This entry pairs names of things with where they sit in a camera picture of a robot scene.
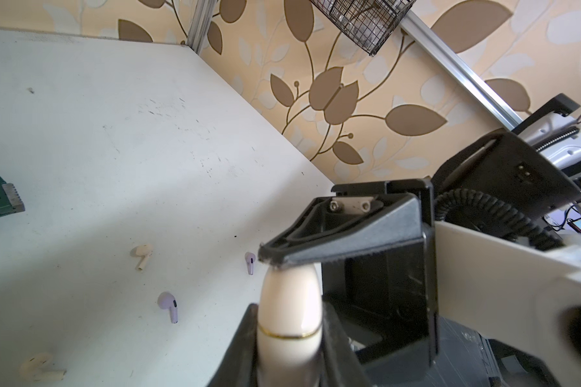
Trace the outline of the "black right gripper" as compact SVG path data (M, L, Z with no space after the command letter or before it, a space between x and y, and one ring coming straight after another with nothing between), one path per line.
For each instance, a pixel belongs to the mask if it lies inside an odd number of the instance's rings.
M332 192L374 196L371 209L332 212L334 197L315 198L258 249L259 261L278 268L327 263L324 297L347 335L363 344L357 356L365 367L431 367L439 348L432 184L343 184Z

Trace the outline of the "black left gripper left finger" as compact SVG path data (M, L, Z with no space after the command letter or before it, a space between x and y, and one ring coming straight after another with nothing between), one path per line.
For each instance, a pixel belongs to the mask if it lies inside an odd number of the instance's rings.
M246 308L218 369L208 383L209 387L258 385L257 331L258 305L252 303Z

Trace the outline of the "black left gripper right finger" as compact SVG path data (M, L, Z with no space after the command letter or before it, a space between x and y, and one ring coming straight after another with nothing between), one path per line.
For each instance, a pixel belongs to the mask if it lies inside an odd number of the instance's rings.
M323 305L320 386L372 386L329 303Z

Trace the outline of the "cream earbud charging case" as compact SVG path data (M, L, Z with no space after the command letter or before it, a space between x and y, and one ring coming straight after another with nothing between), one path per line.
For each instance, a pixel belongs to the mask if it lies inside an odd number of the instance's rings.
M316 267L269 267L258 305L258 385L318 386L322 327Z

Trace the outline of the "cream earbud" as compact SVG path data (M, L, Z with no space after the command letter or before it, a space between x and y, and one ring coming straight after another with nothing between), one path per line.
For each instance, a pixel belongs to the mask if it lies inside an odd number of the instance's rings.
M53 356L42 352L32 356L19 366L18 374L26 382L59 382L65 378L66 370L47 370Z
M153 255L153 245L151 245L151 243L139 245L130 251L130 255L139 259L136 269L137 271L142 272L145 270L151 256Z

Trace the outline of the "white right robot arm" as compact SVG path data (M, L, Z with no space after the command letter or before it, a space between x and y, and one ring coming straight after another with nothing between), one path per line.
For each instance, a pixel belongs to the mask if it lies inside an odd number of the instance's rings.
M335 185L259 248L258 385L418 382L450 320L581 386L581 242L538 223L579 198L508 130L432 179Z

